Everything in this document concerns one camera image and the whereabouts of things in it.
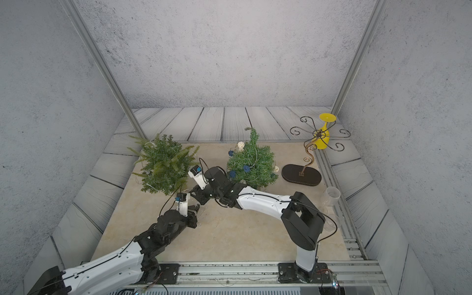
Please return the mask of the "fern tree wooden base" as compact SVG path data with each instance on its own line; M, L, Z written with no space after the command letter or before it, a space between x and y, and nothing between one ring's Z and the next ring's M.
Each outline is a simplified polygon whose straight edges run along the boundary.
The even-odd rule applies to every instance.
M188 171L197 164L198 146L184 147L171 135L158 134L153 140L131 138L141 146L140 151L132 147L129 150L138 156L135 164L141 168L134 175L141 178L143 192L170 196L185 187Z

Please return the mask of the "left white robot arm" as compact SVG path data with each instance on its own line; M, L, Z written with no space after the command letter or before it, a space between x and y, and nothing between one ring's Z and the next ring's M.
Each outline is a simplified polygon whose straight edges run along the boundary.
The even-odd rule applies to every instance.
M46 270L28 292L30 295L105 295L120 287L157 275L156 256L187 227L197 226L200 205L192 205L186 216L168 210L148 230L128 244L78 267Z

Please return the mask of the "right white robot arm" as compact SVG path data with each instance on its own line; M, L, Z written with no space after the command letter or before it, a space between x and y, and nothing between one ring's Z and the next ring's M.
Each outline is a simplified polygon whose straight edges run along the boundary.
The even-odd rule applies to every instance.
M190 194L201 205L215 199L225 208L256 211L280 220L297 246L295 271L300 280L309 282L315 271L321 270L317 258L320 235L326 220L332 218L322 213L306 195L262 192L231 181L220 167L203 170L195 165L188 176L196 182Z

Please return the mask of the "clear plastic wine glass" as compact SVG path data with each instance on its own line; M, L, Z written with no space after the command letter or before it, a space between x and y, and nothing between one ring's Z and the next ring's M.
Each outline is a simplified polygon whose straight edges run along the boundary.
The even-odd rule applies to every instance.
M338 224L338 217L334 212L334 206L340 200L340 190L333 186L326 188L325 192L321 197L321 209L320 211L324 214L325 223L324 230L333 232Z

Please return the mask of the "yellow plastic goblet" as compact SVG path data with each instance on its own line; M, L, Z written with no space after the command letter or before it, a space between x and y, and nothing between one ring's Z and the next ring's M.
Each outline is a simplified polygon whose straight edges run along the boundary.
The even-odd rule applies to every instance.
M328 124L335 123L337 117L330 113L323 113L319 115L319 118L322 122L324 122L324 125L321 129L315 130L312 144L316 147L316 149L323 150L329 147L328 143L330 140L330 134Z

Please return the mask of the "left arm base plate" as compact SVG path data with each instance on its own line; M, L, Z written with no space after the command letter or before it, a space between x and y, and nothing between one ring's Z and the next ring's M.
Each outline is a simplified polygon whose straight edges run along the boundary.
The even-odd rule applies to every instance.
M158 263L153 258L142 263L143 276L140 284L148 285L174 285L177 283L180 264L178 263Z

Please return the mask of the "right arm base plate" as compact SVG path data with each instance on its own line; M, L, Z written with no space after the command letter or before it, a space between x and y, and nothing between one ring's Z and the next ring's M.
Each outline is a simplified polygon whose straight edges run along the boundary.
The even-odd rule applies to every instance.
M280 283L329 284L332 282L331 271L325 263L316 263L311 271L301 269L296 263L279 263L278 272Z

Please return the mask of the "aluminium front rail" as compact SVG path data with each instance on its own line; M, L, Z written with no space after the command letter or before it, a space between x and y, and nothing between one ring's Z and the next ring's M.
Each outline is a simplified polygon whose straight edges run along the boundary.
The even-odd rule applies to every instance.
M389 295L391 293L376 261L328 261L332 282L280 283L278 264L190 263L180 264L174 285L134 283L106 295Z

